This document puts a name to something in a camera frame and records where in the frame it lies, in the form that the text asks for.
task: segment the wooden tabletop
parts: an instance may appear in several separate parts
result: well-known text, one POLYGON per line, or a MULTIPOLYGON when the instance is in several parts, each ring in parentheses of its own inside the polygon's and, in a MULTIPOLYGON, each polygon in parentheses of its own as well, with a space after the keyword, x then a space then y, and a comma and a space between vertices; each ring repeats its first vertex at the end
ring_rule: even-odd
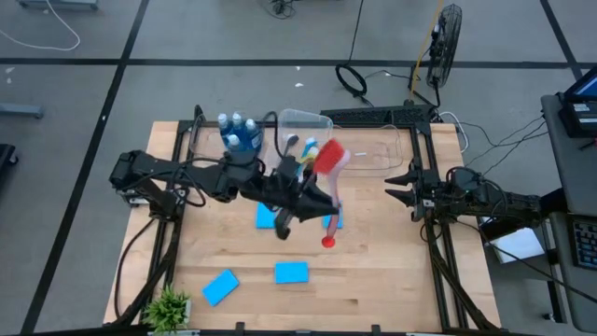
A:
MULTIPOLYGON (((176 122, 155 122, 147 152, 169 160, 176 126, 176 122)), ((432 131, 439 172, 444 176, 449 168, 462 165, 458 139, 451 124, 433 124, 432 131)), ((422 223, 411 222, 411 209, 383 191, 398 189, 384 184, 385 177, 408 170, 412 158, 409 132, 334 130, 333 136, 353 153, 366 153, 353 157, 349 170, 340 177, 344 227, 336 234, 334 248, 321 246, 325 235, 321 218, 303 223, 294 219, 290 237, 281 241, 272 230, 255 228, 257 204, 240 196, 228 204, 208 199, 203 208, 187 207, 174 288, 191 295, 191 329, 234 329, 242 321, 247 329, 261 330, 365 331, 379 324, 383 331, 441 331, 429 253, 419 236, 422 223), (274 264, 290 260, 309 263, 309 283, 274 284, 274 264), (201 290, 226 269, 241 284, 211 307, 201 290)), ((272 141, 271 130, 265 138, 272 141)), ((201 130, 196 152, 219 157, 223 149, 217 130, 201 130)), ((272 146, 265 144, 262 152, 271 167, 275 161, 272 146)), ((318 185, 326 190, 323 178, 318 185)), ((198 197, 193 193, 191 199, 198 197)), ((123 248, 148 222, 147 213, 146 206, 132 209, 123 248)), ((461 220, 475 223, 473 218, 461 220)), ((156 228, 154 224, 137 240, 124 263, 121 311, 146 280, 156 228)), ((456 225, 451 233, 463 287, 499 326, 479 234, 456 225)), ((444 284, 451 324, 457 326, 450 287, 444 284)), ((104 321, 114 319, 110 294, 104 321)))

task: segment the black fan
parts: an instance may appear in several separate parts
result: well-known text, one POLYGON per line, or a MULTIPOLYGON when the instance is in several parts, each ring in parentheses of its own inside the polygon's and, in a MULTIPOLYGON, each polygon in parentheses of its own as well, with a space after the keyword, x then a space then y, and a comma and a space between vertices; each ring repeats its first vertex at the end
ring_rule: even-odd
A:
POLYGON ((444 7, 439 15, 429 47, 426 82, 432 88, 441 88, 448 80, 462 21, 463 11, 456 5, 444 7))

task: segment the blue sponge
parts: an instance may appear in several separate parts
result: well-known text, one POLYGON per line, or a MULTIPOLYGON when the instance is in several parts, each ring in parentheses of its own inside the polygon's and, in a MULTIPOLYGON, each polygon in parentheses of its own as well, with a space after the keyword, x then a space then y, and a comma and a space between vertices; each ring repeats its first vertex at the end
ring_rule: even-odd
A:
POLYGON ((257 204, 257 214, 255 215, 255 227, 258 229, 273 229, 273 220, 276 219, 276 213, 270 211, 265 204, 257 204))
POLYGON ((214 281, 203 288, 203 296, 214 307, 220 303, 234 288, 239 285, 239 280, 231 270, 225 270, 214 281))
MULTIPOLYGON (((338 220, 338 229, 342 229, 342 226, 344 224, 344 210, 343 207, 340 207, 340 219, 338 220)), ((324 217, 324 228, 327 229, 327 226, 329 225, 329 220, 332 218, 332 216, 325 216, 324 217)))
POLYGON ((276 262, 276 284, 292 284, 309 282, 307 261, 276 262))

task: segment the gray floor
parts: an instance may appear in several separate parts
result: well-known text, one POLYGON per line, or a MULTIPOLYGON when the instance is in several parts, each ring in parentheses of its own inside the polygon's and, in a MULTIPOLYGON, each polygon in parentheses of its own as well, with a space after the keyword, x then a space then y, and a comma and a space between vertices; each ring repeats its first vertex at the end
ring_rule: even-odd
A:
MULTIPOLYGON (((576 58, 595 62, 590 0, 549 0, 576 58)), ((348 56, 357 0, 305 0, 293 19, 277 21, 260 1, 151 0, 133 58, 343 59, 348 56)), ((459 0, 464 23, 459 61, 565 62, 538 0, 459 0)), ((0 36, 0 58, 118 58, 140 0, 103 0, 97 13, 61 11, 80 34, 70 52, 27 49, 0 36)), ((435 10, 434 2, 366 1, 354 50, 356 59, 413 60, 435 10)), ((68 46, 72 37, 50 14, 0 2, 0 29, 30 43, 68 46)), ((0 101, 43 105, 41 120, 0 118, 0 143, 18 147, 21 162, 0 199, 0 334, 16 333, 34 295, 75 184, 115 66, 0 65, 0 101), (8 68, 14 70, 7 74, 8 68)), ((358 68, 369 74, 379 68, 358 68)), ((407 74, 408 68, 388 69, 407 74)), ((441 90, 441 111, 483 126, 492 139, 539 116, 543 94, 565 90, 570 70, 453 69, 441 90)), ((401 78, 368 80, 374 105, 400 105, 408 96, 401 78)), ((421 87, 430 95, 430 91, 421 87)), ((122 151, 145 148, 154 120, 187 119, 201 104, 208 119, 241 109, 251 116, 293 107, 306 111, 358 107, 333 67, 128 66, 70 236, 36 331, 99 326, 104 316, 128 208, 107 183, 122 151)), ((486 148, 471 139, 465 161, 486 148)), ((505 154, 496 150, 473 167, 484 171, 505 154)), ((520 146, 489 176, 505 189, 543 194, 559 187, 549 140, 520 146)), ((541 319, 549 311, 545 283, 503 269, 488 254, 504 327, 546 335, 575 335, 571 325, 541 319)))

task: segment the potted plant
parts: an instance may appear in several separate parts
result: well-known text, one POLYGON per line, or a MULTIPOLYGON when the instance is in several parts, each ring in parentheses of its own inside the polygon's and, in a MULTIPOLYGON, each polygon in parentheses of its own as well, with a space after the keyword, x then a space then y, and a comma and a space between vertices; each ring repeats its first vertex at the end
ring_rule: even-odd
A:
POLYGON ((175 293, 172 286, 162 290, 157 300, 148 304, 143 322, 155 329, 158 335, 176 333, 185 329, 190 315, 190 296, 184 292, 175 293))

